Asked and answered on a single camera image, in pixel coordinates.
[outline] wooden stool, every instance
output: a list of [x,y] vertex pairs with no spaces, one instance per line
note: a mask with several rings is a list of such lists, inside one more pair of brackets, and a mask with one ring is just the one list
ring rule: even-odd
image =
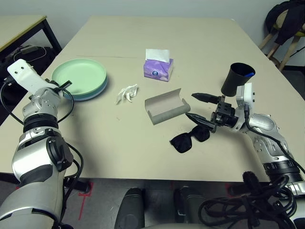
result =
[[[277,20],[276,23],[273,25],[273,28],[271,29],[270,33],[263,39],[262,43],[258,46],[258,48],[261,50],[270,40],[271,38],[277,34],[277,32],[281,29],[283,22],[285,20],[285,17],[287,15],[288,10],[285,10],[283,13],[281,13]],[[286,63],[288,62],[291,54],[293,53],[293,51],[295,50],[297,43],[299,42],[299,40],[301,39],[301,37],[305,37],[305,24],[302,26],[302,28],[300,29],[300,31],[298,31],[295,35],[294,38],[282,60],[282,62],[279,64],[279,66],[277,66],[277,68],[282,71],[286,65]],[[279,44],[275,44],[273,46],[273,48],[271,49],[271,51],[268,53],[267,58],[270,59],[275,59],[273,57],[273,55],[275,54],[275,52],[277,51],[277,49],[280,47]]]

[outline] white wall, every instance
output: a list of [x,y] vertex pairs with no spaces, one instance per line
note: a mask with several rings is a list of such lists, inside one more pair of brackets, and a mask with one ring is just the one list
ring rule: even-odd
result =
[[[0,15],[47,15],[62,47],[91,15],[233,18],[258,45],[266,35],[264,20],[268,11],[280,2],[282,0],[0,0]],[[227,32],[224,31],[224,42]],[[47,44],[42,33],[31,42]],[[278,60],[282,60],[289,43],[275,54]],[[304,45],[305,38],[302,38],[297,49]],[[305,50],[293,56],[288,64],[304,65]]]

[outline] beige table surface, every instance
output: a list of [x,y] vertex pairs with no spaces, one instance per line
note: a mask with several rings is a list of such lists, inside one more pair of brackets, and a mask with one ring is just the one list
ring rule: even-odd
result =
[[[169,82],[143,77],[145,48],[171,51],[175,69]],[[99,61],[109,79],[100,96],[77,102],[71,116],[59,125],[65,140],[84,157],[82,177],[241,181],[242,173],[251,170],[266,181],[247,135],[218,128],[208,141],[193,139],[192,149],[179,154],[169,140],[195,124],[181,115],[153,126],[144,107],[145,99],[182,88],[181,98],[191,112],[209,118],[216,106],[191,94],[220,95],[234,62],[254,67],[256,75],[250,81],[256,92],[255,112],[272,115],[295,159],[305,165],[303,99],[232,20],[92,17],[43,77],[51,78],[58,65],[74,58]],[[118,92],[135,83],[140,88],[133,102],[115,105]],[[226,101],[236,106],[235,98]],[[26,95],[14,113],[21,117],[28,102]],[[62,117],[68,104],[59,110]],[[0,126],[1,172],[12,171],[10,162],[21,134],[22,126],[11,117]]]
[[0,52],[46,18],[42,15],[0,16]]

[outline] black sunglasses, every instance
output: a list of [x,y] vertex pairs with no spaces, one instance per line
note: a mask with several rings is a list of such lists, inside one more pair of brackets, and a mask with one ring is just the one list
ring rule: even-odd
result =
[[185,153],[192,148],[191,136],[194,136],[198,141],[204,142],[210,137],[210,131],[203,126],[195,126],[189,133],[183,133],[174,137],[170,143],[179,153]]

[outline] tissue box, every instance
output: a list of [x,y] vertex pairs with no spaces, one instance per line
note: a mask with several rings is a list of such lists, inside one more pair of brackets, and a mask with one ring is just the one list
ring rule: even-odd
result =
[[169,63],[146,60],[143,68],[144,77],[168,82],[173,71],[173,59]]

